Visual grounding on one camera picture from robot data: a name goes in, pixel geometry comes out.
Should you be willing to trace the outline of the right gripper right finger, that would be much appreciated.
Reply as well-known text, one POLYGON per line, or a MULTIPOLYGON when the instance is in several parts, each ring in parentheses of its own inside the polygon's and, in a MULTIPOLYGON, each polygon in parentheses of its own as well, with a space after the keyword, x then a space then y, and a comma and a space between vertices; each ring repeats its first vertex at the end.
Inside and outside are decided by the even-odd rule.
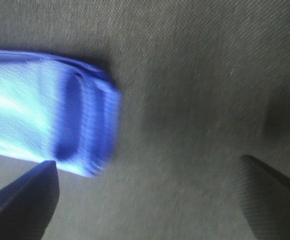
POLYGON ((290 178, 242 155, 237 172, 239 206, 258 240, 290 240, 290 178))

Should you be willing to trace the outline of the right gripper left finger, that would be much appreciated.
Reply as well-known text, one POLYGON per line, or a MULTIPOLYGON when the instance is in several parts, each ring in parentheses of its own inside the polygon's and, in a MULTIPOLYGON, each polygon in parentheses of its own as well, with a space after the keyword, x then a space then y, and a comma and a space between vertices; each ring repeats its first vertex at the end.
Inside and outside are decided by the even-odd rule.
POLYGON ((44 161, 0 190, 0 240, 42 239, 59 201, 56 162, 44 161))

